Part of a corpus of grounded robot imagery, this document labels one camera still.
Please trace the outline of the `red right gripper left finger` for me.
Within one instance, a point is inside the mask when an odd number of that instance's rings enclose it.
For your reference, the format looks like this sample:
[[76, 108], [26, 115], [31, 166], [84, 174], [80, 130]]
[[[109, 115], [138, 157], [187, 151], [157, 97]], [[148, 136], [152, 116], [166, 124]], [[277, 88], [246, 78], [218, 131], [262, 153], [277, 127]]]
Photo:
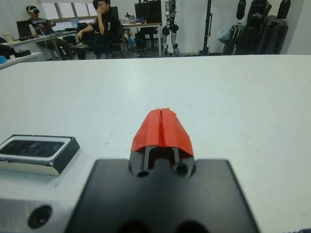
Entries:
[[152, 110], [133, 138], [129, 166], [134, 176], [139, 176], [140, 173], [146, 174], [151, 169], [149, 165], [151, 150], [161, 145], [160, 119], [161, 110]]

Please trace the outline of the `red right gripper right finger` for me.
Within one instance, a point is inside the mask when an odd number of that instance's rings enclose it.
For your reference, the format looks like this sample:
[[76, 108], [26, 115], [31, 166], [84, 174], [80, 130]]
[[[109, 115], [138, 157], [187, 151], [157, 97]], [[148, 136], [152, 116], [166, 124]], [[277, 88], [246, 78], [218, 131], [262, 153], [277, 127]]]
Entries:
[[191, 140], [176, 113], [169, 108], [162, 109], [162, 139], [173, 173], [190, 177], [195, 167]]

